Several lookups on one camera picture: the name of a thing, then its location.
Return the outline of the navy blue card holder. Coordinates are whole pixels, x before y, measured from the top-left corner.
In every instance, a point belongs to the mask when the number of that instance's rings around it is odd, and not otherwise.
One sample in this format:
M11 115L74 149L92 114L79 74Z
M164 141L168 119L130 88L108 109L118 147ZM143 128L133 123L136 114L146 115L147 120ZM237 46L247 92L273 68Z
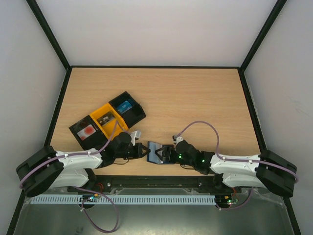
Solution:
M158 164L158 165L170 165L172 164L171 162L169 162L168 160L166 160L166 162L162 163L159 158L156 156L155 154L155 150L161 148L162 146L166 146L166 147L174 147L172 144L160 144L157 142L152 142L152 141L148 141L148 148L151 150L151 152L147 155L147 162L153 163L153 164Z

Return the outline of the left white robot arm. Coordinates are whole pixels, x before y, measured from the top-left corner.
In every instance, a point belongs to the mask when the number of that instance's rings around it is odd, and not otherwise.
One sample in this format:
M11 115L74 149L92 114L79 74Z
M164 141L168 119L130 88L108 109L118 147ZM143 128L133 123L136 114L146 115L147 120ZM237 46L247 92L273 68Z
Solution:
M78 152L56 151L46 146L16 168L20 188L27 197L35 197L51 188L93 189L97 183L94 169L104 168L116 159L140 159L150 149L137 142L137 133L122 132L102 147Z

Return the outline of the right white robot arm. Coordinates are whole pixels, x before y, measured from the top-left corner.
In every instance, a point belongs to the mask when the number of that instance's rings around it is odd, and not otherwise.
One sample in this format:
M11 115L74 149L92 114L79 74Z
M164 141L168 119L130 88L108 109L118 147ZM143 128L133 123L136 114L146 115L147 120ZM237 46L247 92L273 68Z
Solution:
M282 196L293 197L297 167L276 153L266 150L250 156L228 156L199 151L182 138L176 145L148 143L148 160L155 164L179 164L203 175L216 174L213 186L223 192L227 188L266 188Z

